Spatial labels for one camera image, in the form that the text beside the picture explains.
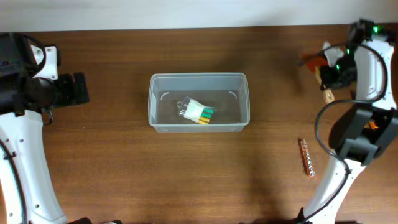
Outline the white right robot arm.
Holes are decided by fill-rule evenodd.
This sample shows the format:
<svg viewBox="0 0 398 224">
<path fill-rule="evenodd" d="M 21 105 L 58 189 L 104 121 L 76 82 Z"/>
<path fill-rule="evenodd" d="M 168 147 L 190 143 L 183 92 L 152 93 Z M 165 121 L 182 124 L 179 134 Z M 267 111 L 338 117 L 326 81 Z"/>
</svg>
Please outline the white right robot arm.
<svg viewBox="0 0 398 224">
<path fill-rule="evenodd" d="M 303 56 L 313 69 L 326 105 L 315 120 L 315 137 L 330 160 L 310 203 L 294 223 L 336 223 L 338 210 L 358 175 L 379 158 L 397 136 L 397 105 L 391 88 L 391 59 L 396 33 L 360 19 L 349 27 L 346 42 L 324 43 Z M 328 143 L 319 133 L 323 113 L 332 106 L 351 108 L 333 125 Z"/>
</svg>

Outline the clear plastic container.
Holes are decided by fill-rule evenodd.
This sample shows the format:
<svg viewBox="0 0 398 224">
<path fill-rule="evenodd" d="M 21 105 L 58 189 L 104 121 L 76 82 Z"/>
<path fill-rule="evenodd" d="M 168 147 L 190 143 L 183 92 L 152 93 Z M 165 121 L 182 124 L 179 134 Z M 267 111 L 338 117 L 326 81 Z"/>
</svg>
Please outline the clear plastic container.
<svg viewBox="0 0 398 224">
<path fill-rule="evenodd" d="M 150 80 L 149 124 L 159 133 L 239 132 L 250 122 L 243 73 L 163 73 Z"/>
</svg>

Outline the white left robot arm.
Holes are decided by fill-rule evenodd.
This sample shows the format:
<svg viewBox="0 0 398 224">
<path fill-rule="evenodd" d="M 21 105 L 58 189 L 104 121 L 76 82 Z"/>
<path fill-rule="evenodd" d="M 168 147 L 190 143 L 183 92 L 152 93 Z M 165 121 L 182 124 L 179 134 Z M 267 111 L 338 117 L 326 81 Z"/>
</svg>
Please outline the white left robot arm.
<svg viewBox="0 0 398 224">
<path fill-rule="evenodd" d="M 20 33 L 1 34 L 1 188 L 8 223 L 66 223 L 43 144 L 43 114 L 89 102 L 83 73 L 58 74 L 60 53 Z"/>
</svg>

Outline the clear box of coloured bits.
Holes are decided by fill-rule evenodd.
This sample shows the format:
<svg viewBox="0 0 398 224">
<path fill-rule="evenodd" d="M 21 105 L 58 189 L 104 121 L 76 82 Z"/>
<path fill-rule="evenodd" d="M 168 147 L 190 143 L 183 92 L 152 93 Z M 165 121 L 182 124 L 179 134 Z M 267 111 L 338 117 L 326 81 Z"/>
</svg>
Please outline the clear box of coloured bits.
<svg viewBox="0 0 398 224">
<path fill-rule="evenodd" d="M 178 115 L 196 124 L 209 124 L 217 109 L 205 106 L 190 97 L 177 102 Z"/>
</svg>

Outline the orange scraper with wooden handle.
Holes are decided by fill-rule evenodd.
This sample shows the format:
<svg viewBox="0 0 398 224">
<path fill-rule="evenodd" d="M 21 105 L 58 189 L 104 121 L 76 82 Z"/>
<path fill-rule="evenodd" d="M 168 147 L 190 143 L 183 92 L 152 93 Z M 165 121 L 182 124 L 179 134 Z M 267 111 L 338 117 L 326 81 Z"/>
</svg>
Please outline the orange scraper with wooden handle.
<svg viewBox="0 0 398 224">
<path fill-rule="evenodd" d="M 301 59 L 303 60 L 308 59 L 308 61 L 305 62 L 305 65 L 314 74 L 316 80 L 320 84 L 321 92 L 323 93 L 324 102 L 326 104 L 329 104 L 335 101 L 333 92 L 330 89 L 326 89 L 325 85 L 322 83 L 322 79 L 320 76 L 320 67 L 328 66 L 327 59 L 324 56 L 310 59 L 309 54 L 302 54 Z"/>
</svg>

